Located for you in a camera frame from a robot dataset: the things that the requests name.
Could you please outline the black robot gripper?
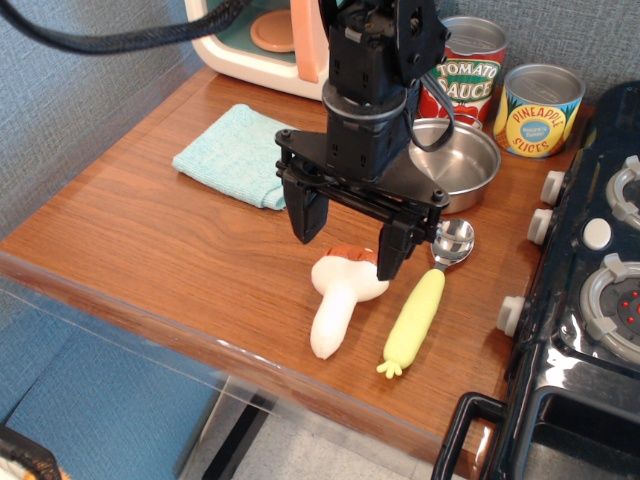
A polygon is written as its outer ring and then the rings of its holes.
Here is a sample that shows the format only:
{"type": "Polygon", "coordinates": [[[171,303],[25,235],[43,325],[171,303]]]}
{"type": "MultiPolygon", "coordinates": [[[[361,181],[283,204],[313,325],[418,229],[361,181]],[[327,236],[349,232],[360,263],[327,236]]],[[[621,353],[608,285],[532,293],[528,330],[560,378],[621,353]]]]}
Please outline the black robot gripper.
{"type": "Polygon", "coordinates": [[[327,84],[324,133],[283,129],[275,142],[276,163],[286,209],[296,238],[311,242],[324,228],[335,201],[370,216],[383,227],[379,235],[377,277],[393,280],[413,244],[431,241],[447,193],[420,174],[408,157],[414,143],[431,153],[444,146],[444,131],[420,141],[414,125],[419,87],[402,89],[378,104],[358,104],[327,84]],[[411,182],[419,180],[416,185],[411,182]]]}

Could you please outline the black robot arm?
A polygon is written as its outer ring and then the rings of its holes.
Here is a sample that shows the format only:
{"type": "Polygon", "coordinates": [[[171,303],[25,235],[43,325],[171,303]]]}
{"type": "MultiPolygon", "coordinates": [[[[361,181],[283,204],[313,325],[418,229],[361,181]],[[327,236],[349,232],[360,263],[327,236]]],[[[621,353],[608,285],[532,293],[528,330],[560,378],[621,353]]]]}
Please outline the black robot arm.
{"type": "Polygon", "coordinates": [[[416,246],[435,240],[449,203],[409,149],[431,154],[453,135],[452,119],[429,144],[414,129],[450,32],[431,1],[323,1],[320,9],[329,42],[327,130],[276,134],[286,209],[304,244],[324,228],[331,201],[380,221],[377,276],[392,280],[416,246]]]}

